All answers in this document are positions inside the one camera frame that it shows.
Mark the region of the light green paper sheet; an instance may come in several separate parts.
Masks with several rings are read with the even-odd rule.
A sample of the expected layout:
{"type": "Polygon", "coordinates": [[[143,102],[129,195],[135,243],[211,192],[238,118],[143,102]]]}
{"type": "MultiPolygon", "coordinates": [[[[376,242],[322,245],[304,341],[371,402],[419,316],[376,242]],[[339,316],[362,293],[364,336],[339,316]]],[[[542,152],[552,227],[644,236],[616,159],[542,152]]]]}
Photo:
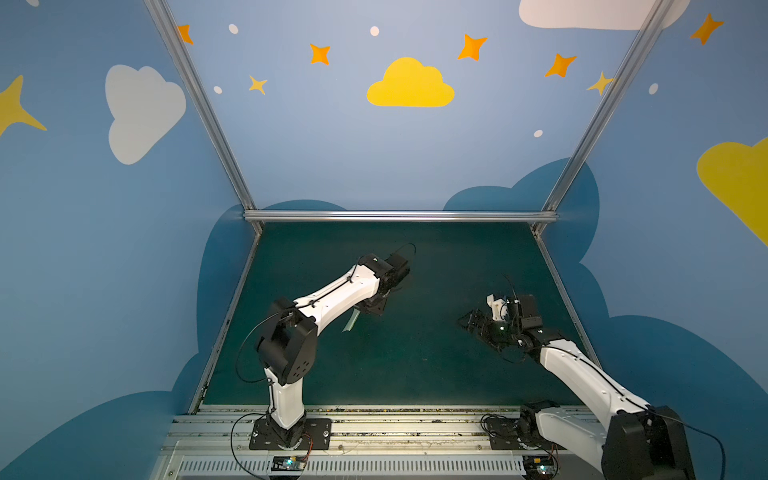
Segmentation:
{"type": "Polygon", "coordinates": [[[357,308],[353,308],[351,312],[352,314],[343,329],[344,332],[350,332],[353,329],[357,319],[360,316],[360,310],[357,308]]]}

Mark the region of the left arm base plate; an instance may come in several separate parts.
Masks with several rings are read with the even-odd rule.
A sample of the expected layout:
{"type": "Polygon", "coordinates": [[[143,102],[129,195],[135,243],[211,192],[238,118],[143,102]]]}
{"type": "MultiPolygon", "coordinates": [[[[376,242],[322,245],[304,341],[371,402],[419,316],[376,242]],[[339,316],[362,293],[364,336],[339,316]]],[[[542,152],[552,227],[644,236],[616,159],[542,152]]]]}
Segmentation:
{"type": "Polygon", "coordinates": [[[329,418],[303,418],[293,427],[283,429],[271,416],[259,419],[252,429],[248,448],[267,450],[327,450],[332,433],[329,418]]]}

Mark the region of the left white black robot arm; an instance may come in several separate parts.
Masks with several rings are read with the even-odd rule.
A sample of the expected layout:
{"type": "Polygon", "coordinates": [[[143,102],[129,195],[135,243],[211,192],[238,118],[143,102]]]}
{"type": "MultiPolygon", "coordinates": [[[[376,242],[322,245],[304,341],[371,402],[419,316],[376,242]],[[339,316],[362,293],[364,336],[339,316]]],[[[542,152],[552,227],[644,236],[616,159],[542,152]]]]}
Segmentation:
{"type": "Polygon", "coordinates": [[[314,365],[323,330],[349,310],[381,315],[390,294],[409,273],[408,261],[399,254],[386,259],[367,254],[319,290],[274,302],[255,349],[269,387],[266,425],[280,447],[297,447],[305,437],[303,378],[314,365]]]}

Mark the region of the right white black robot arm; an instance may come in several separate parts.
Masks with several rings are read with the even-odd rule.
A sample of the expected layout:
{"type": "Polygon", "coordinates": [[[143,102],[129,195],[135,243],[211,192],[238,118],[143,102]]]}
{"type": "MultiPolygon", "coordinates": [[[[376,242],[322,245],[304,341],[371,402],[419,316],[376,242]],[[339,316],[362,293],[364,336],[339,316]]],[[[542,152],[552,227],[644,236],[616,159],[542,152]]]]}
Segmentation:
{"type": "Polygon", "coordinates": [[[559,330],[536,316],[488,316],[473,310],[459,326],[497,351],[517,348],[556,376],[589,409],[584,420],[554,401],[525,404],[515,425],[527,448],[557,447],[606,479],[692,479],[693,461],[680,417],[654,407],[612,379],[559,330]]]}

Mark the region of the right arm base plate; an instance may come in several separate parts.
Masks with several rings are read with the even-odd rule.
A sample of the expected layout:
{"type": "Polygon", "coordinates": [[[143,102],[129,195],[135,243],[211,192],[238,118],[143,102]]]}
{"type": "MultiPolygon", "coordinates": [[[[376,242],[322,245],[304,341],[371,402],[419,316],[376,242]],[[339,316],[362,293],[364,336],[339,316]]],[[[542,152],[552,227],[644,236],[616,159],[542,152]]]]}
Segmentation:
{"type": "Polygon", "coordinates": [[[480,427],[487,435],[492,450],[541,450],[552,451],[560,445],[545,440],[536,431],[519,426],[518,418],[487,414],[480,420],[480,427]]]}

